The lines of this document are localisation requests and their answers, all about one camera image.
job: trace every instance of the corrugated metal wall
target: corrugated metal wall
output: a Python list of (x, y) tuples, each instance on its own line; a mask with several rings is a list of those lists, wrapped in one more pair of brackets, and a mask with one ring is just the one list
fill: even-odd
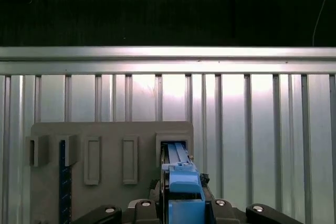
[(3, 213), (28, 223), (23, 141), (34, 122), (187, 120), (195, 163), (218, 198), (333, 223), (335, 87), (328, 74), (0, 76)]

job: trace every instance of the black clamp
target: black clamp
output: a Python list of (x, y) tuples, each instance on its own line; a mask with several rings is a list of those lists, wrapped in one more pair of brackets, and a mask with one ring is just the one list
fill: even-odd
[(211, 201), (208, 216), (210, 223), (214, 224), (302, 224), (263, 204), (253, 204), (244, 213), (222, 199)]
[(114, 205), (100, 206), (72, 224), (120, 224), (121, 209)]
[(136, 204), (134, 224), (160, 224), (154, 201), (142, 200)]

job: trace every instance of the metal screw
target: metal screw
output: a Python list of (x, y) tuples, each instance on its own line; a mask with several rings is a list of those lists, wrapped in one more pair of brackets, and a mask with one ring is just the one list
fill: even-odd
[(217, 205), (220, 205), (221, 207), (225, 205), (225, 201), (222, 201), (222, 200), (217, 200), (216, 201), (216, 204)]
[(105, 209), (105, 212), (107, 212), (108, 214), (110, 214), (110, 213), (112, 213), (114, 211), (115, 211), (114, 208), (107, 208), (107, 209)]
[(261, 206), (254, 206), (253, 210), (257, 212), (262, 212), (264, 209)]

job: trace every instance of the blue tape strip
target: blue tape strip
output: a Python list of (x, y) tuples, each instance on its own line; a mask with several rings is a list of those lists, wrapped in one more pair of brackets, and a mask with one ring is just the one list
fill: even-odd
[(59, 143), (59, 223), (71, 224), (71, 167), (65, 166), (65, 141)]

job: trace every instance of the vertical metal rib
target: vertical metal rib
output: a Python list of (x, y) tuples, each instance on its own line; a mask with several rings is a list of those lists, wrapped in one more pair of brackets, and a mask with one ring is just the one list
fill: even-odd
[(217, 146), (217, 194), (224, 197), (223, 192), (223, 98), (222, 77), (216, 76), (215, 112), (216, 112), (216, 146)]
[(132, 121), (132, 76), (125, 78), (125, 121)]
[(331, 111), (331, 143), (332, 143), (332, 176), (334, 197), (334, 223), (336, 223), (336, 78), (330, 76), (330, 111)]
[(35, 77), (35, 113), (34, 120), (35, 122), (41, 121), (41, 76)]
[(290, 180), (291, 180), (291, 213), (292, 217), (295, 218), (296, 216), (296, 202), (295, 202), (295, 145), (294, 145), (294, 117), (293, 117), (293, 80), (292, 75), (288, 75), (288, 105), (289, 105), (289, 151), (290, 151)]
[(310, 168), (310, 131), (309, 131), (309, 100), (308, 78), (302, 75), (302, 117), (303, 117), (303, 160), (304, 160), (304, 198), (306, 224), (312, 224), (312, 200), (311, 200), (311, 168)]
[(71, 76), (65, 76), (64, 120), (71, 122)]
[(282, 211), (282, 178), (281, 178), (281, 112), (280, 112), (280, 81), (279, 76), (273, 76), (274, 105), (274, 147), (275, 147), (275, 183), (276, 209)]
[(186, 104), (186, 120), (192, 122), (193, 120), (193, 94), (192, 94), (192, 79), (191, 75), (185, 76), (185, 104)]
[(207, 164), (208, 164), (208, 157), (207, 157), (207, 143), (206, 143), (206, 136), (207, 136), (207, 130), (206, 130), (206, 79), (205, 79), (205, 74), (202, 75), (202, 132), (203, 132), (203, 136), (202, 136), (202, 140), (203, 140), (203, 157), (204, 157), (204, 173), (208, 173), (208, 168), (207, 168)]
[(8, 223), (8, 193), (9, 193), (9, 121), (10, 121), (10, 100), (11, 100), (10, 77), (5, 78), (5, 102), (4, 102), (4, 141), (3, 141), (3, 163), (2, 173), (2, 223)]
[(94, 85), (95, 122), (101, 122), (101, 76), (96, 76)]
[(155, 76), (155, 120), (162, 121), (162, 75)]
[(252, 97), (251, 76), (245, 75), (245, 132), (246, 132), (246, 173), (247, 204), (253, 203), (253, 146), (252, 146)]

